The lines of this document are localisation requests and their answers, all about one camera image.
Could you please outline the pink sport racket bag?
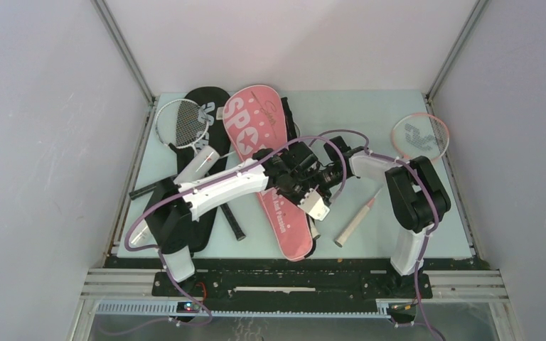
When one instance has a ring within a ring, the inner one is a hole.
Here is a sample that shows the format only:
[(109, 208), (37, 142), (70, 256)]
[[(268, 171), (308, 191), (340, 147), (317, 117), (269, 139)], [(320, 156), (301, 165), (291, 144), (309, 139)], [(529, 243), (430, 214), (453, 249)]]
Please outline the pink sport racket bag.
[[(223, 109), (223, 125), (241, 161), (260, 149), (276, 149), (288, 141), (281, 97), (268, 85), (251, 85), (231, 96)], [(273, 188), (256, 197), (284, 258), (305, 259), (313, 248), (313, 238), (304, 211)]]

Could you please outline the white shuttlecock tube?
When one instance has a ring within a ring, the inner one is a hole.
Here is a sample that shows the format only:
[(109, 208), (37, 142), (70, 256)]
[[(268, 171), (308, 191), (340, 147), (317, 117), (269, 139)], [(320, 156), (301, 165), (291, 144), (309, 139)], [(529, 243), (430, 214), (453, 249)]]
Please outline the white shuttlecock tube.
[[(154, 203), (158, 203), (170, 196), (170, 194), (166, 194), (169, 188), (175, 189), (175, 185), (178, 183), (187, 183), (203, 178), (220, 158), (218, 152), (210, 146), (203, 147), (197, 155), (193, 151), (188, 152), (189, 154), (184, 153), (183, 150), (176, 152), (178, 160), (187, 161), (187, 165), (181, 167), (177, 174), (131, 191), (129, 194), (131, 200), (149, 195), (148, 205), (146, 206), (146, 209), (149, 209)], [(128, 237), (129, 246), (132, 249), (146, 249), (148, 245), (156, 243), (145, 219), (142, 219), (134, 229), (130, 230)]]

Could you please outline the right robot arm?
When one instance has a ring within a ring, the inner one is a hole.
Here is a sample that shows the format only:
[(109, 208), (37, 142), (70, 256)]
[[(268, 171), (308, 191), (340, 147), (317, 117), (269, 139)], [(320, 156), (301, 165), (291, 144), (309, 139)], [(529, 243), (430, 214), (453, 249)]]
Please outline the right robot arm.
[(322, 195), (351, 177), (384, 182), (392, 211), (402, 229), (390, 257), (394, 272), (385, 277), (389, 294), (403, 297), (414, 286), (412, 274), (423, 266), (429, 235), (451, 209), (449, 195), (432, 162), (426, 156), (409, 161), (375, 153), (365, 147), (351, 148), (342, 137), (331, 139), (324, 148), (331, 163), (320, 170), (315, 184)]

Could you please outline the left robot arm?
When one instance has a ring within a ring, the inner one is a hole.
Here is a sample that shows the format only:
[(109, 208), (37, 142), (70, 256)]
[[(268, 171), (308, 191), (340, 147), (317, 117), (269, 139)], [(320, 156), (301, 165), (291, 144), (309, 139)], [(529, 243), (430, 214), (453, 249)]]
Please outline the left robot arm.
[(148, 205), (142, 218), (170, 277), (169, 287), (180, 296), (195, 290), (196, 268), (186, 230), (190, 223), (229, 201), (252, 193), (272, 192), (314, 220), (326, 218), (326, 199), (318, 192), (314, 177), (306, 173), (316, 161), (305, 143), (293, 140), (277, 150), (261, 149), (230, 170), (200, 180), (172, 183), (166, 189), (170, 195)]

